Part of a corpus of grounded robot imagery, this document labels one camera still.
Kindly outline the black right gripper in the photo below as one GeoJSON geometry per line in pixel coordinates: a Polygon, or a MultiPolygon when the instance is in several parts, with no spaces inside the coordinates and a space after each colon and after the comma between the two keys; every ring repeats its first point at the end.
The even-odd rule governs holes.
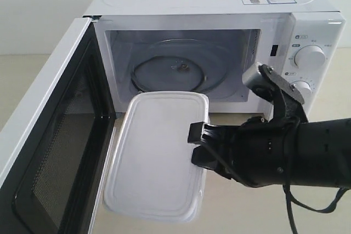
{"type": "Polygon", "coordinates": [[[247,187],[289,185],[300,123],[298,117],[280,121],[252,117],[242,125],[192,123],[188,143],[216,145],[219,160],[198,146],[193,149],[191,162],[247,187]]]}

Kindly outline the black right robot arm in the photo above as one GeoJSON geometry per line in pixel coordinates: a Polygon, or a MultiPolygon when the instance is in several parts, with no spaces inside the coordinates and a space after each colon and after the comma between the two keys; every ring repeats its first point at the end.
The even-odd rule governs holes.
{"type": "Polygon", "coordinates": [[[194,165],[247,187],[350,187],[350,119],[197,122],[190,125],[188,142],[196,146],[194,165]]]}

